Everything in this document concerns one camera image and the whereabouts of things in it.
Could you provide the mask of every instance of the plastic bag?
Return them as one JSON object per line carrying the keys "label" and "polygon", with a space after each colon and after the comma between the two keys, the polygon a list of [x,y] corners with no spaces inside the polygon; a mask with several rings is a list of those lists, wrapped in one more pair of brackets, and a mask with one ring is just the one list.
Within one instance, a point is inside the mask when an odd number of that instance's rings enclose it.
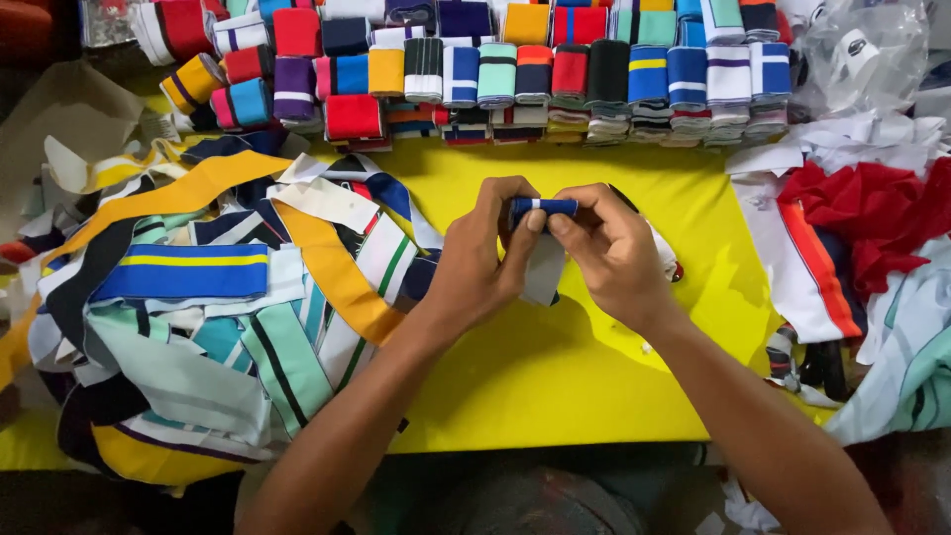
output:
{"label": "plastic bag", "polygon": [[913,103],[927,70],[924,6],[910,0],[865,5],[829,6],[805,34],[809,85],[819,91],[800,104],[813,117],[904,111]]}

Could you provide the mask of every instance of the hand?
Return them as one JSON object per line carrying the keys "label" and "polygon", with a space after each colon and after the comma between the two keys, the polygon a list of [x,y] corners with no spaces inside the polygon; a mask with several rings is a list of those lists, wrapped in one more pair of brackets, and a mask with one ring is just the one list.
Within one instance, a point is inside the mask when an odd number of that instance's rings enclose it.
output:
{"label": "hand", "polygon": [[[516,196],[538,198],[538,192],[523,176],[487,178],[475,208],[446,231],[433,283],[417,306],[438,328],[446,329],[445,334],[461,336],[521,295],[525,268],[546,216],[543,210],[532,210],[509,232],[508,205]],[[501,262],[499,238],[506,250]]]}
{"label": "hand", "polygon": [[645,336],[657,321],[683,313],[643,217],[605,184],[565,188],[554,198],[578,201],[575,220],[556,214],[548,228],[578,263],[602,310]]}

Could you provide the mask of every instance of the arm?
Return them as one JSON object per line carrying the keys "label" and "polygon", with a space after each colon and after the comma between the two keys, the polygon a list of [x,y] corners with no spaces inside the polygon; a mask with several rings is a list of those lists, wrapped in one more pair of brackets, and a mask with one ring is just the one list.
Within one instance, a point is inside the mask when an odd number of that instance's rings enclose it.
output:
{"label": "arm", "polygon": [[647,222],[607,186],[555,198],[585,208],[549,228],[581,267],[592,298],[667,363],[744,485],[791,533],[892,533],[839,445],[703,333],[674,301]]}
{"label": "arm", "polygon": [[534,210],[498,261],[505,201],[537,197],[522,177],[487,179],[475,208],[454,221],[426,297],[353,382],[294,438],[236,533],[327,533],[370,481],[399,421],[439,356],[464,332],[521,294],[525,266],[545,225]]}

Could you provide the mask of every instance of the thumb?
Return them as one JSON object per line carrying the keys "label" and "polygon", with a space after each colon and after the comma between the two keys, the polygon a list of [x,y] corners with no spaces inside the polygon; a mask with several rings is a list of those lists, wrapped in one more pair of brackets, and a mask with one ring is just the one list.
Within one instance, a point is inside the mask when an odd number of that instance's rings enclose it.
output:
{"label": "thumb", "polygon": [[572,218],[556,213],[548,218],[548,229],[582,269],[593,266],[597,261],[598,254],[592,246],[592,237]]}
{"label": "thumb", "polygon": [[532,256],[535,244],[538,243],[538,234],[545,227],[545,211],[534,209],[522,217],[509,246],[502,259],[499,278],[513,287],[521,287],[524,283],[525,268],[528,267],[529,257]]}

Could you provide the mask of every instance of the green stripe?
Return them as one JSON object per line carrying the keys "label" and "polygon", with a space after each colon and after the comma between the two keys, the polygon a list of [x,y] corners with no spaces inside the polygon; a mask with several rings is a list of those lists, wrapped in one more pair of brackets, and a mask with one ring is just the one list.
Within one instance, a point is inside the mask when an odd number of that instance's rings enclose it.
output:
{"label": "green stripe", "polygon": [[[399,259],[403,257],[403,252],[405,252],[406,248],[409,246],[409,236],[403,236],[403,240],[399,242],[399,247],[397,247],[397,252],[395,252],[393,254],[393,258],[390,259],[390,265],[386,267],[386,272],[383,273],[383,280],[379,283],[379,291],[377,293],[380,297],[386,295],[386,289],[390,286],[390,282],[393,280],[393,273],[397,271]],[[350,364],[347,365],[347,370],[343,373],[343,378],[340,379],[340,386],[337,387],[337,392],[343,390],[343,388],[347,386],[347,383],[350,382],[350,376],[353,375],[354,369],[357,368],[359,356],[363,352],[364,347],[366,347],[366,340],[360,338],[359,342],[357,342],[357,348],[354,349],[354,354],[350,356]]]}

